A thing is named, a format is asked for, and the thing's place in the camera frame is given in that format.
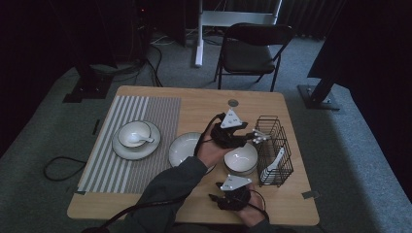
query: chair backrest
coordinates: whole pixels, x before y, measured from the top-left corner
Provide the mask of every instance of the chair backrest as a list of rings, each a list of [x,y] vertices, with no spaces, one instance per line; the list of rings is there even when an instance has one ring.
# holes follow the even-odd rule
[[[288,25],[240,22],[227,28],[223,43],[236,39],[254,46],[287,45],[293,36],[293,29]]]

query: table top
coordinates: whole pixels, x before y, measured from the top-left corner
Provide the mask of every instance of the table top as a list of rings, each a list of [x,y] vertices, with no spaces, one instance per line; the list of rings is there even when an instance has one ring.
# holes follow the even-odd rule
[[[181,109],[176,137],[188,132],[203,132],[208,122],[215,115],[227,112],[229,109],[227,101],[229,99],[236,99],[239,102],[239,106],[234,110],[243,121],[249,122],[248,127],[242,130],[244,132],[237,131],[236,134],[251,132],[260,116],[277,116],[281,125],[285,128],[292,154],[293,172],[280,187],[276,185],[259,187],[257,172],[253,172],[250,177],[256,190],[265,199],[266,211],[272,224],[316,225],[319,223],[319,215],[314,199],[304,199],[302,196],[302,193],[310,191],[311,187],[293,132],[288,108],[281,93],[121,86],[117,95],[180,97]],[[227,171],[221,161],[193,190],[177,213],[176,221],[241,223],[240,219],[233,213],[220,210],[217,204],[212,202],[208,196],[208,193],[223,194],[217,189],[215,183],[224,182],[226,177]],[[141,194],[130,193],[75,193],[67,210],[67,215],[71,218],[109,219],[121,210],[134,205],[140,196]]]

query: gray and white striped cloth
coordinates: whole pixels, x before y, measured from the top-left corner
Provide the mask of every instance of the gray and white striped cloth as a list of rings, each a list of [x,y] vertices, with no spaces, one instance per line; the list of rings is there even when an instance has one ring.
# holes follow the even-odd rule
[[[91,153],[78,191],[142,193],[161,171],[170,167],[169,146],[176,138],[181,99],[175,97],[116,96]],[[134,120],[153,123],[160,131],[158,148],[141,160],[115,154],[112,138]]]

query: gray carpet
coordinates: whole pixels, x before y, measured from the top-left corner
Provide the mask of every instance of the gray carpet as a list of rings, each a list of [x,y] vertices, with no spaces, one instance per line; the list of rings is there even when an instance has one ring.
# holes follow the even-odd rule
[[[195,46],[157,45],[162,52],[158,76],[164,86],[217,88],[212,83],[220,47],[205,44],[203,66],[193,67]],[[412,207],[383,153],[354,104],[349,91],[334,86],[341,111],[309,110],[297,90],[317,84],[306,75],[322,42],[295,38],[284,51],[275,91],[285,95],[321,226],[326,232],[412,232]],[[156,65],[157,50],[150,50]],[[153,85],[150,67],[139,74],[116,76],[106,99],[62,103],[78,75],[69,70],[54,84],[37,112],[0,160],[0,232],[81,232],[100,220],[70,219],[67,207],[80,175],[60,183],[44,178],[43,167],[56,156],[86,161],[117,88],[124,84]],[[268,91],[271,77],[223,79],[223,89]],[[64,176],[81,164],[58,162],[53,175]],[[297,232],[322,232],[316,226],[291,226]],[[112,227],[119,232],[121,221]]]

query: metal wire rack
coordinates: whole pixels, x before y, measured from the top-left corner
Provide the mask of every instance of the metal wire rack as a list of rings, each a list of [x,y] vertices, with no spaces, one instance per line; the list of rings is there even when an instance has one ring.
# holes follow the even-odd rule
[[[270,138],[259,144],[257,149],[257,174],[259,185],[282,185],[293,172],[291,149],[285,130],[277,116],[260,116],[255,129]]]

